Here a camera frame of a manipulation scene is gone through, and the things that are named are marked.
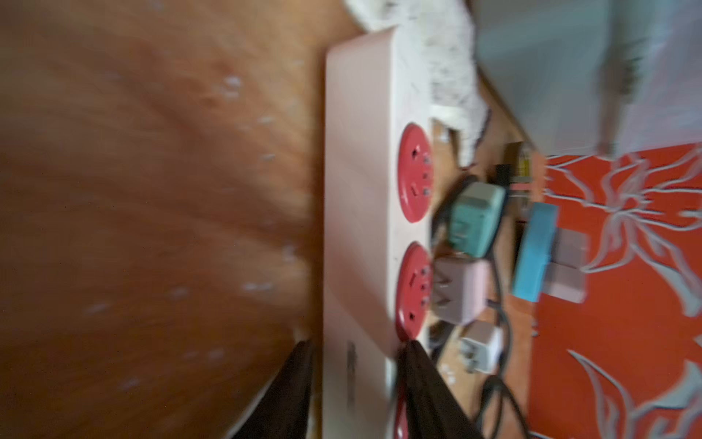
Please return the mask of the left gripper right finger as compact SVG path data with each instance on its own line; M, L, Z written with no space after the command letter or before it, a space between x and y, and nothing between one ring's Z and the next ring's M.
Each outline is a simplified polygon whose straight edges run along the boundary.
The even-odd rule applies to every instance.
M404 344L399 360L400 395L409 438L482 438L417 340Z

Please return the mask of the pink charger plug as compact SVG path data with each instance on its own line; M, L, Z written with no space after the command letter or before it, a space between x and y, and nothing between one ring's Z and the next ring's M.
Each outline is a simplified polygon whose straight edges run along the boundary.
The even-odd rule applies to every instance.
M487 307L490 263L445 256L433 265L433 313L442 321L465 326Z

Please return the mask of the green charger plug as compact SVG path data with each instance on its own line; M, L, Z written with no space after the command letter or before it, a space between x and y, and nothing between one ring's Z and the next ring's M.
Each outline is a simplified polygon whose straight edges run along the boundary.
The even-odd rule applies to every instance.
M483 258L497 235L506 189L476 181L463 190L451 211L448 241L458 252Z

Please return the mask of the white power strip red sockets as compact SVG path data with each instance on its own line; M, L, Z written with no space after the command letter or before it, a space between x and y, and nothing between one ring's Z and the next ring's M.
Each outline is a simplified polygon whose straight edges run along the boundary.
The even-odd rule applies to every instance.
M430 81L411 31L338 44L325 62L322 435L391 438L397 290L430 237Z

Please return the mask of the small white charger plug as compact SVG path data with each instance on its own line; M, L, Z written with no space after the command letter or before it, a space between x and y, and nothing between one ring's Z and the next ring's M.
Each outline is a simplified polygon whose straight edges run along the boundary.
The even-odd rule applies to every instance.
M485 321L474 321L467 327L460 341L464 367L470 372L494 372L503 341L504 332L501 327Z

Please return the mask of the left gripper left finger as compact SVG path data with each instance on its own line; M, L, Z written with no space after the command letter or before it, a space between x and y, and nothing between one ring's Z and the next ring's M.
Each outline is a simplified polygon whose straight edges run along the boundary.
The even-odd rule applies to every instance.
M314 371L314 345L297 343L252 413L231 438L305 438Z

